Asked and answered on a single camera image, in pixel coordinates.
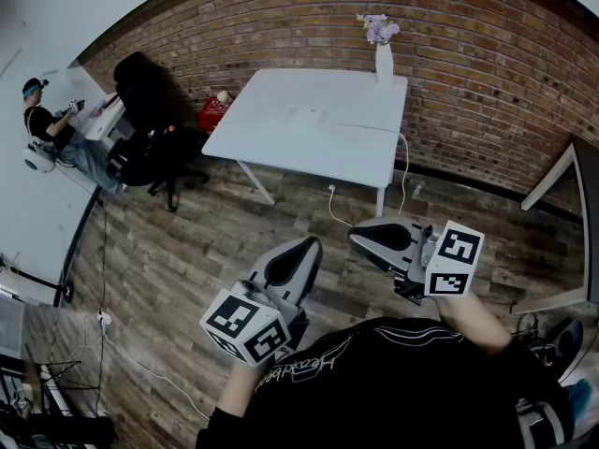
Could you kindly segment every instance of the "wheel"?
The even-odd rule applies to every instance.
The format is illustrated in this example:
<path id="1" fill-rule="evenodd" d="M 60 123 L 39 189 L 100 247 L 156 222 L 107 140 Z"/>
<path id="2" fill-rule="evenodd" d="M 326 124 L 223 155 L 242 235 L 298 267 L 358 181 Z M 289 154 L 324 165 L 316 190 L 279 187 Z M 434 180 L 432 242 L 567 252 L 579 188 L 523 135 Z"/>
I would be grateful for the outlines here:
<path id="1" fill-rule="evenodd" d="M 65 282 L 63 286 L 63 294 L 65 295 L 65 301 L 70 303 L 73 300 L 73 295 L 75 294 L 75 285 L 72 281 L 68 280 Z"/>

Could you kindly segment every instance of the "chair leg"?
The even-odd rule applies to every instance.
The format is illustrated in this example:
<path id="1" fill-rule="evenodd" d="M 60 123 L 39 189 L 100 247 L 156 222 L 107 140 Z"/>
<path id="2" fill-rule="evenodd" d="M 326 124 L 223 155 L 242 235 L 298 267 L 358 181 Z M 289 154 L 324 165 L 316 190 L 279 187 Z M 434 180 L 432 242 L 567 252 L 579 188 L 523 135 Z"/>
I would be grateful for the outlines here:
<path id="1" fill-rule="evenodd" d="M 177 210 L 176 206 L 172 204 L 172 197 L 175 194 L 175 180 L 176 176 L 172 175 L 167 178 L 167 188 L 168 188 L 168 209 L 173 213 Z"/>
<path id="2" fill-rule="evenodd" d="M 207 183 L 210 177 L 203 171 L 196 171 L 194 169 L 183 168 L 177 173 L 178 176 L 200 176 L 202 183 Z"/>
<path id="3" fill-rule="evenodd" d="M 152 196 L 156 196 L 156 194 L 158 193 L 156 191 L 158 189 L 158 186 L 160 186 L 166 179 L 167 179 L 167 177 L 159 178 L 154 183 L 152 183 L 152 186 L 150 186 L 150 189 L 148 190 L 148 193 L 150 195 L 152 195 Z"/>

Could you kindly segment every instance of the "jeans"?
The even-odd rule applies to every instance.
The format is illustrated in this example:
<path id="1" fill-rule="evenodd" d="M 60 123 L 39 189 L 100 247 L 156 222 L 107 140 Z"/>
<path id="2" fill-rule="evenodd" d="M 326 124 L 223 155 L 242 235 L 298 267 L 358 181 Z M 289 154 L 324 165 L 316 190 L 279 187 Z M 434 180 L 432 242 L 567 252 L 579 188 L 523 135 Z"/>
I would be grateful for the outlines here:
<path id="1" fill-rule="evenodd" d="M 74 165 L 87 178 L 110 193 L 119 193 L 122 185 L 119 179 L 108 171 L 108 154 L 97 141 L 85 139 L 75 133 L 68 144 L 58 153 L 63 163 Z"/>

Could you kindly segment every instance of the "hand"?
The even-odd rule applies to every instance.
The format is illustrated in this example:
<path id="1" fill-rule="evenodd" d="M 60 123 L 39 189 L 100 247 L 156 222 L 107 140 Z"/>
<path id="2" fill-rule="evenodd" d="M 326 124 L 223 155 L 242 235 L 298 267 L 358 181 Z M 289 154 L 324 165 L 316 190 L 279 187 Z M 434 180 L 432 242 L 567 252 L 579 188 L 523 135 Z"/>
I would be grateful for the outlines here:
<path id="1" fill-rule="evenodd" d="M 77 104 L 77 100 L 71 100 L 68 102 L 69 109 L 71 115 L 75 116 L 79 113 L 79 105 Z"/>
<path id="2" fill-rule="evenodd" d="M 265 370 L 266 365 L 251 368 L 241 361 L 235 361 L 225 390 L 216 406 L 225 413 L 243 417 Z"/>
<path id="3" fill-rule="evenodd" d="M 465 297 L 435 297 L 441 318 L 488 355 L 497 355 L 512 340 L 509 331 L 474 293 Z"/>

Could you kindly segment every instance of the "person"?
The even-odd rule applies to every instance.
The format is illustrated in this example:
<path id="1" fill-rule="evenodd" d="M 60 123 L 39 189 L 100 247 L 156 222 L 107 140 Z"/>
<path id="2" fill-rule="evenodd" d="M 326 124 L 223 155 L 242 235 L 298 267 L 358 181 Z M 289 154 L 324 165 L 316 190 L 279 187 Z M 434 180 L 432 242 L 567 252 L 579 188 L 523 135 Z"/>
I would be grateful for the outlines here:
<path id="1" fill-rule="evenodd" d="M 22 87 L 22 95 L 25 126 L 33 137 L 50 143 L 59 161 L 73 165 L 104 190 L 121 193 L 123 186 L 119 179 L 108 171 L 108 154 L 99 143 L 85 139 L 68 123 L 76 109 L 69 109 L 62 118 L 53 118 L 39 105 L 42 84 L 38 79 L 28 80 Z"/>
<path id="2" fill-rule="evenodd" d="M 435 300 L 442 322 L 382 317 L 259 369 L 236 362 L 196 448 L 570 441 L 568 392 L 543 363 L 475 295 Z"/>

